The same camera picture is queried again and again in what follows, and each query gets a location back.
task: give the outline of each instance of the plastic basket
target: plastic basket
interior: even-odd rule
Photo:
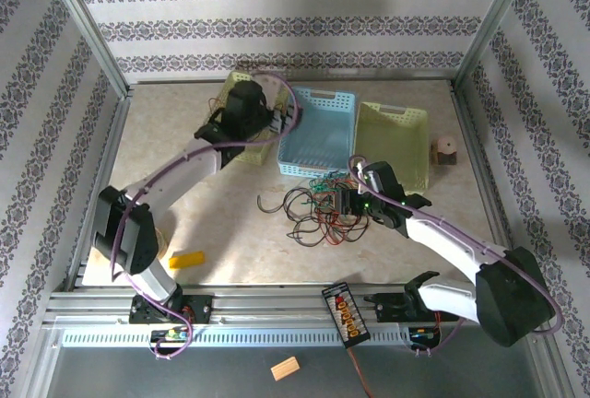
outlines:
[[[215,112],[218,108],[222,108],[228,102],[228,95],[230,94],[231,89],[235,86],[235,84],[241,80],[252,80],[252,76],[249,74],[233,71],[228,75],[225,83],[223,84],[223,88],[218,94],[218,99],[214,105],[211,105],[211,113],[207,116],[205,123],[208,121],[209,117],[213,112]],[[274,108],[276,106],[280,107],[282,105],[287,104],[287,99],[289,97],[289,92],[287,89],[282,85],[282,83],[272,76],[261,76],[260,78],[256,78],[256,82],[260,83],[263,88],[263,92],[266,96],[266,105],[269,108]],[[276,134],[270,132],[268,129],[265,129],[263,132],[257,136],[256,140],[266,140],[275,136]],[[236,157],[236,160],[245,161],[247,163],[253,163],[254,165],[262,165],[265,162],[266,156],[268,155],[268,151],[272,144],[262,145],[262,146],[247,146],[244,151]]]
[[[354,153],[388,162],[407,193],[428,189],[429,151],[427,112],[360,103]]]
[[[316,178],[347,169],[354,147],[355,96],[295,87],[301,122],[278,146],[280,173]]]

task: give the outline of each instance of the yellow plastic basket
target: yellow plastic basket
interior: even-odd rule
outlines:
[[[223,88],[218,94],[217,101],[214,105],[212,105],[211,113],[215,112],[218,108],[225,107],[226,103],[228,102],[228,95],[230,94],[231,89],[237,82],[241,80],[252,80],[252,76],[238,71],[233,71],[228,75],[228,78],[223,84]],[[266,91],[269,88],[277,89],[276,92],[265,92],[266,98],[268,100],[274,100],[274,105],[271,105],[271,101],[268,101],[267,106],[273,106],[276,108],[277,106],[282,107],[282,105],[287,104],[289,93],[287,89],[282,84],[280,84],[276,79],[274,79],[272,76],[264,76],[261,78],[260,82],[263,86],[263,91]],[[268,129],[265,129],[262,133],[260,133],[259,136],[255,138],[255,140],[266,140],[275,135],[276,134],[270,132]],[[239,161],[245,161],[247,163],[253,163],[254,165],[260,166],[264,164],[266,156],[268,155],[268,151],[270,151],[271,146],[272,144],[267,144],[263,146],[247,146],[246,149],[238,157],[236,157],[236,159]]]
[[[369,163],[388,162],[406,193],[422,194],[428,189],[429,151],[427,112],[360,103],[355,154]]]

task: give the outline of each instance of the yellow sponge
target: yellow sponge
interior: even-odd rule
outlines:
[[[170,269],[183,269],[184,267],[196,266],[205,262],[205,254],[201,251],[186,253],[177,257],[171,257],[168,261]]]

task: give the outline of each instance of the small wooden block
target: small wooden block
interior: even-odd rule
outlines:
[[[282,380],[297,370],[299,370],[299,363],[295,357],[288,358],[270,369],[270,371],[273,372],[275,381]]]

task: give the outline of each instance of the striped wallpaper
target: striped wallpaper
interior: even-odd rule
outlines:
[[[131,83],[231,69],[452,76],[492,0],[85,0]]]
[[[464,89],[515,245],[563,308],[575,396],[590,396],[590,0],[513,0]]]
[[[19,396],[117,97],[63,0],[0,0],[0,397]]]

